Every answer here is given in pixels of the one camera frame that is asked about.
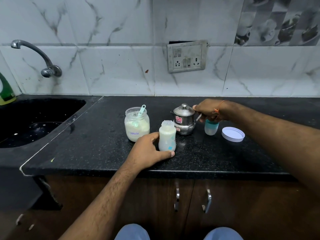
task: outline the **hand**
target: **hand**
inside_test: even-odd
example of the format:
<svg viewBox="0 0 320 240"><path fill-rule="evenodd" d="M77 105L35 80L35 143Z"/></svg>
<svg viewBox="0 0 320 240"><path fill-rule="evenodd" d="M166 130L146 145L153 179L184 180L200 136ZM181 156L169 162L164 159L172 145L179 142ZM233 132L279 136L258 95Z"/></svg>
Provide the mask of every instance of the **hand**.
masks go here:
<svg viewBox="0 0 320 240"><path fill-rule="evenodd" d="M204 122L206 119L214 122L220 122L222 120L228 120L228 118L223 115L223 110L226 108L229 101L218 100L218 99L205 99L198 105L193 105L193 109L197 112L202 113L201 122ZM214 109L219 109L219 114L215 112Z"/></svg>
<svg viewBox="0 0 320 240"><path fill-rule="evenodd" d="M156 150L153 143L158 139L158 137L159 132L154 132L140 137L131 149L125 163L140 172L159 161L173 157L174 152L159 152Z"/></svg>

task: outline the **sink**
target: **sink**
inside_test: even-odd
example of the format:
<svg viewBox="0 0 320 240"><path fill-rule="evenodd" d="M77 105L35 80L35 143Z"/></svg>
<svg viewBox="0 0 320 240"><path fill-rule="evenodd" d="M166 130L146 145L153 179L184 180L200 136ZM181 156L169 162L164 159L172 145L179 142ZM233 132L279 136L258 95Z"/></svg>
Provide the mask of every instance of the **sink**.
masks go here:
<svg viewBox="0 0 320 240"><path fill-rule="evenodd" d="M0 148L37 141L86 104L69 98L28 99L0 106Z"/></svg>

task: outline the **person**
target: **person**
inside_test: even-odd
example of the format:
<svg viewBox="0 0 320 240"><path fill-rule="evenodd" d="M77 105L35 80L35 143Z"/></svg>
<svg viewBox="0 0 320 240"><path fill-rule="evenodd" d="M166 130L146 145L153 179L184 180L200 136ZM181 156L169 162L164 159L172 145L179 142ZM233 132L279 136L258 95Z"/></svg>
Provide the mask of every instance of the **person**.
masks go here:
<svg viewBox="0 0 320 240"><path fill-rule="evenodd" d="M320 196L320 130L278 119L231 101L206 99L193 106L201 121L230 120L257 142L280 165ZM155 163L171 158L174 152L159 152L153 143L159 133L140 137L126 161L96 199L60 237L60 240L110 239L126 191L138 173ZM115 240L149 240L141 226L124 226ZM205 240L242 239L234 230L219 227Z"/></svg>

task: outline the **silver cabinet handle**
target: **silver cabinet handle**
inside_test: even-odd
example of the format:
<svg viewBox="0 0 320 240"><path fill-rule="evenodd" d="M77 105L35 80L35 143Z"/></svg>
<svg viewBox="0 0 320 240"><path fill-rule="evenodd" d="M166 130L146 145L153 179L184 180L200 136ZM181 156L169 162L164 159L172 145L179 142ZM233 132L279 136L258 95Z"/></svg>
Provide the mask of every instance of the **silver cabinet handle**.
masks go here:
<svg viewBox="0 0 320 240"><path fill-rule="evenodd" d="M207 192L207 195L208 195L208 202L207 202L206 206L202 205L202 209L203 209L204 213L208 213L208 210L209 210L209 207L210 207L210 204L211 204L211 193L210 193L210 190L207 189L206 192Z"/></svg>
<svg viewBox="0 0 320 240"><path fill-rule="evenodd" d="M179 188L176 189L176 202L174 203L174 211L177 212L179 209L179 200L180 200L180 193Z"/></svg>

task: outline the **green bottle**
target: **green bottle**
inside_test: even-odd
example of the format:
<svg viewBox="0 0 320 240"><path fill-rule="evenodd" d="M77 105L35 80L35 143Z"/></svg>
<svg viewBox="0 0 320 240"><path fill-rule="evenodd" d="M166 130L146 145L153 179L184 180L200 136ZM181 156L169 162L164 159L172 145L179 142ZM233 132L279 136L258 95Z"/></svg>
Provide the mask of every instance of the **green bottle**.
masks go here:
<svg viewBox="0 0 320 240"><path fill-rule="evenodd" d="M5 105L16 100L10 84L5 77L0 73L0 105Z"/></svg>

